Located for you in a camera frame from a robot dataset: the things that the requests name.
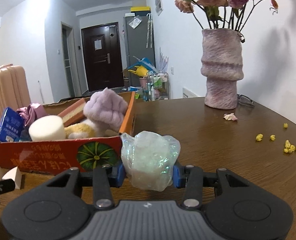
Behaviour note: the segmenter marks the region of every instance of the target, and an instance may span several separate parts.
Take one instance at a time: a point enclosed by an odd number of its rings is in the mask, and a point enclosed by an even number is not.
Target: red cardboard box
[[[133,135],[135,117],[135,92],[120,93],[128,103],[128,110],[119,130],[119,135],[106,138],[88,138],[49,142],[4,142],[0,143],[0,167],[21,171],[48,172],[56,175],[71,167],[92,171],[105,163],[115,164],[121,155],[120,135]],[[78,99],[45,105],[48,114],[59,114]]]

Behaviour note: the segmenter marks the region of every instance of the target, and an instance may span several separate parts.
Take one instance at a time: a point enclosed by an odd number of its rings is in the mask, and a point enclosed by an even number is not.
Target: screw
[[[107,198],[102,198],[102,199],[99,199],[96,201],[96,205],[98,207],[102,207],[102,208],[109,207],[109,206],[111,206],[111,204],[112,204],[112,201]]]
[[[199,205],[199,201],[197,199],[189,198],[184,201],[184,205],[186,207],[196,207]]]

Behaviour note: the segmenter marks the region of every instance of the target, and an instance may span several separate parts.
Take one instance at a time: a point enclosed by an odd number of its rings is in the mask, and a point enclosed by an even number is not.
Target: ceramic vase
[[[202,35],[201,74],[207,77],[205,105],[234,109],[237,81],[244,78],[239,33],[231,29],[205,29]]]

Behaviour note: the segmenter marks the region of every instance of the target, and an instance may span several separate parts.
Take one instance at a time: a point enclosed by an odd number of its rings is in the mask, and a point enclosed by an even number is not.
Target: doorway
[[[123,87],[118,23],[82,29],[89,92]]]
[[[63,61],[70,97],[81,96],[73,28],[61,24]]]

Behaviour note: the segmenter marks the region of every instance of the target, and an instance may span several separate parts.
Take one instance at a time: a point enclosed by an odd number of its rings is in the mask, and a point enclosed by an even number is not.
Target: iridescent translucent object
[[[143,131],[121,135],[121,159],[131,184],[140,189],[163,191],[172,184],[173,166],[180,143],[172,136]]]

